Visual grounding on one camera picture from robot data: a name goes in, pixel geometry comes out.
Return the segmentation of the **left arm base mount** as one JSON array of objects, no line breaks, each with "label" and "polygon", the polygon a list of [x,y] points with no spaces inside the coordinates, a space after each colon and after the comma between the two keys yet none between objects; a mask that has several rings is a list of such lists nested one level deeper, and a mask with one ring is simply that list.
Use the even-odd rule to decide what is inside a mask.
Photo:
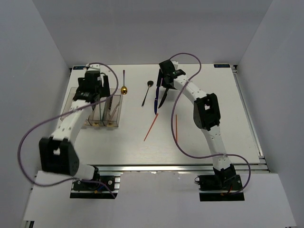
[{"label": "left arm base mount", "polygon": [[120,188],[121,172],[101,172],[96,179],[98,183],[88,183],[75,180],[72,183],[71,199],[110,199],[113,200]]}]

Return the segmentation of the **clear container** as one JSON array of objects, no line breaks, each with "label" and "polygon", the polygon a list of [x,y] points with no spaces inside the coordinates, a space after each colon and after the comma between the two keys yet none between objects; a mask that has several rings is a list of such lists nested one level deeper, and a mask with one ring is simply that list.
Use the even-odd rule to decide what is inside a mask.
[{"label": "clear container", "polygon": [[99,115],[99,105],[96,105],[95,107],[95,115],[94,115],[94,121],[93,121],[93,126],[94,127],[104,127],[105,122],[106,122],[106,117],[107,117],[107,109],[108,109],[108,102],[109,101],[105,101],[104,103],[104,115],[103,115],[103,120],[100,121],[100,115]]},{"label": "clear container", "polygon": [[88,118],[85,120],[84,126],[93,126],[94,115],[95,115],[95,108],[93,109],[92,113],[88,116]]},{"label": "clear container", "polygon": [[121,94],[121,89],[119,88],[112,97],[113,97],[113,102],[112,102],[111,112],[113,111],[113,109],[115,108],[115,106],[118,103],[120,105],[119,105],[112,121],[109,122],[108,117],[106,117],[106,122],[105,122],[106,127],[118,127],[119,122],[120,122],[121,109],[122,109],[122,104],[123,104],[123,95]]},{"label": "clear container", "polygon": [[73,97],[76,94],[76,90],[77,90],[76,87],[71,87],[70,88],[68,96],[66,97],[66,100],[65,100],[64,105],[63,105],[63,109],[62,109],[62,112],[61,112],[62,114],[67,113],[68,111],[70,111],[71,104],[72,104],[72,101],[73,101]]}]

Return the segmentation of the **black knife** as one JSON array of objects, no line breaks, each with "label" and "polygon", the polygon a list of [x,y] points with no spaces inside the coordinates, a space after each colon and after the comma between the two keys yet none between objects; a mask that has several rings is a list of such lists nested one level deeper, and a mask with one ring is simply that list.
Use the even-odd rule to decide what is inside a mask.
[{"label": "black knife", "polygon": [[165,102],[167,94],[168,94],[168,91],[169,91],[169,88],[166,88],[165,91],[164,91],[164,94],[162,96],[161,102],[160,102],[160,104],[158,106],[159,109],[162,107],[163,103]]}]

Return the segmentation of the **black handled fork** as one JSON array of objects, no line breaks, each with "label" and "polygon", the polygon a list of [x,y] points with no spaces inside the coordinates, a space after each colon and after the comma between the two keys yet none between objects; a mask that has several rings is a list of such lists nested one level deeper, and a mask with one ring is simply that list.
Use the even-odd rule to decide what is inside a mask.
[{"label": "black handled fork", "polygon": [[110,120],[111,117],[112,102],[113,102],[113,97],[111,97],[108,102],[108,109],[107,109],[108,120]]}]

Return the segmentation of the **aluminium table frame rail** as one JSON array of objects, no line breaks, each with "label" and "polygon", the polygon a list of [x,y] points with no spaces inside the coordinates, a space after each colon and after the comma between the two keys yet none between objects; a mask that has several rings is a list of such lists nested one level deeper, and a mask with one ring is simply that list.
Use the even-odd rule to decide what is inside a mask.
[{"label": "aluminium table frame rail", "polygon": [[[220,108],[220,132],[230,159],[238,172],[251,168],[265,172],[268,167],[245,102],[235,68],[215,68],[212,64],[181,64],[180,69],[206,93],[215,93]],[[128,93],[123,95],[118,127],[83,126],[75,151],[84,164],[116,171],[212,171],[206,139],[193,121],[193,106],[177,90],[170,90],[155,118],[153,86],[144,107],[147,82],[156,81],[157,64],[112,65],[102,68],[112,89],[123,85],[123,70]],[[178,117],[178,142],[175,115]]]}]

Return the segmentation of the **orange chopstick left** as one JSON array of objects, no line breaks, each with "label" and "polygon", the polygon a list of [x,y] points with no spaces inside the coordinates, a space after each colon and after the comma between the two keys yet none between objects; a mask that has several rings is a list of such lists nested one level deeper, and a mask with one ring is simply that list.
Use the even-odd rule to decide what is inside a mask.
[{"label": "orange chopstick left", "polygon": [[154,124],[155,124],[155,121],[157,120],[158,115],[159,115],[159,114],[157,113],[156,116],[155,116],[155,118],[154,118],[154,120],[153,120],[153,122],[151,123],[151,125],[150,125],[150,127],[149,127],[149,130],[148,130],[147,134],[145,135],[145,138],[144,138],[143,141],[146,141],[146,139],[147,139],[147,137],[148,137],[148,135],[149,135],[149,133],[150,133],[152,127],[153,127]]}]

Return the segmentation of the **black spoon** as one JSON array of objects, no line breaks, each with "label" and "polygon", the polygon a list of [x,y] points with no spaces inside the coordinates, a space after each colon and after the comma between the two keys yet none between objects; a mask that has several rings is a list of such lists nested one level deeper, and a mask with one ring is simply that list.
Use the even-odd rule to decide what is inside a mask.
[{"label": "black spoon", "polygon": [[142,107],[144,107],[144,104],[145,104],[145,101],[146,101],[147,94],[148,94],[148,92],[149,92],[149,89],[153,86],[153,84],[154,84],[154,82],[151,81],[151,80],[149,80],[149,81],[147,82],[147,91],[146,91],[145,97],[144,97],[144,99],[143,99],[143,101],[142,101]]}]

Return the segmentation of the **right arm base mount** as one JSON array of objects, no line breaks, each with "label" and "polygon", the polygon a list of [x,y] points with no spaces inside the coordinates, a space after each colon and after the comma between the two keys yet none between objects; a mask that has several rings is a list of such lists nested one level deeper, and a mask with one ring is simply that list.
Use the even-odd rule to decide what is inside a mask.
[{"label": "right arm base mount", "polygon": [[223,187],[215,175],[200,175],[194,179],[199,186],[199,199],[201,202],[244,201],[242,181],[239,175]]}]

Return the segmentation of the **silver fork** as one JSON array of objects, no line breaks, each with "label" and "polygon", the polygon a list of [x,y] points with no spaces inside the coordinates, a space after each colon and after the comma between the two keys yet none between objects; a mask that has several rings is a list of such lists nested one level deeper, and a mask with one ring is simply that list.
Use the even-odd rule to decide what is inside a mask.
[{"label": "silver fork", "polygon": [[117,111],[119,105],[120,105],[120,104],[118,103],[118,104],[115,106],[115,108],[113,109],[113,111],[112,111],[111,113],[109,113],[109,118],[108,118],[108,121],[109,121],[109,122],[112,121],[113,117],[115,116],[115,113],[116,113],[116,111]]}]

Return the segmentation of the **blue knife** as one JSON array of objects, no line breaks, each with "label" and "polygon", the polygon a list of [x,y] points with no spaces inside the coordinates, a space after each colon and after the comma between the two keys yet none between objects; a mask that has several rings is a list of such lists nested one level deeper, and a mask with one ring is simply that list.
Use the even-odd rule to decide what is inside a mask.
[{"label": "blue knife", "polygon": [[157,110],[158,110],[159,89],[160,89],[160,87],[156,86],[155,99],[154,99],[154,113],[155,113],[155,115],[157,114]]}]

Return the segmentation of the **blue label right corner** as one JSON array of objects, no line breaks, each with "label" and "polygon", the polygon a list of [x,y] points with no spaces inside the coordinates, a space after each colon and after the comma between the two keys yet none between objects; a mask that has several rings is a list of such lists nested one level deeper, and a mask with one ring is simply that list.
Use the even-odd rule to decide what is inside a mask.
[{"label": "blue label right corner", "polygon": [[230,68],[230,64],[214,64],[215,68]]}]

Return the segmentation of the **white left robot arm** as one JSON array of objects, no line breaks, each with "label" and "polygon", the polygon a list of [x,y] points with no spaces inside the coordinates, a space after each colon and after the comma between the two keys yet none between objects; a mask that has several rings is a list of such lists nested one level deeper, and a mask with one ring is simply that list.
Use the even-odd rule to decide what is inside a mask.
[{"label": "white left robot arm", "polygon": [[72,98],[70,114],[67,114],[59,127],[48,137],[39,141],[39,152],[44,172],[67,175],[84,179],[91,190],[100,185],[100,177],[95,167],[82,164],[74,149],[76,138],[103,97],[110,96],[107,75],[101,78],[99,65],[90,65],[84,77],[78,78],[78,88]]}]

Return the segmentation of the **blue label left corner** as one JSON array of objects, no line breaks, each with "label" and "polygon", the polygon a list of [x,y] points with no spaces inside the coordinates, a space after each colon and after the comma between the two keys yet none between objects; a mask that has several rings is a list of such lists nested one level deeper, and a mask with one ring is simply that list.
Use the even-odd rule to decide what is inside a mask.
[{"label": "blue label left corner", "polygon": [[73,70],[87,70],[86,66],[73,66]]}]

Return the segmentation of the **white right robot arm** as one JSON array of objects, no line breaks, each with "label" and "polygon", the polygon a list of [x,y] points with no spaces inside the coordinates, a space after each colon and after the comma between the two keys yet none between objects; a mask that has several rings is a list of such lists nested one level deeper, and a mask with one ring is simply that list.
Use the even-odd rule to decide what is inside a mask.
[{"label": "white right robot arm", "polygon": [[157,111],[163,105],[169,89],[179,90],[191,101],[194,123],[203,132],[210,153],[213,155],[215,185],[219,189],[226,189],[235,178],[236,171],[226,155],[220,135],[220,110],[217,96],[200,90],[171,60],[161,62],[159,66],[154,110]]}]

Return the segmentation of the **blue label corner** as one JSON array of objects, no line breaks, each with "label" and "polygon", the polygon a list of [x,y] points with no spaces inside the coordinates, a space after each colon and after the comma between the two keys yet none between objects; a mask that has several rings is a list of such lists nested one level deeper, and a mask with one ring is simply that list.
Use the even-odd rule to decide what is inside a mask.
[{"label": "blue label corner", "polygon": [[86,66],[73,66],[73,70],[87,70]]},{"label": "blue label corner", "polygon": [[214,64],[215,68],[230,68],[230,64]]}]

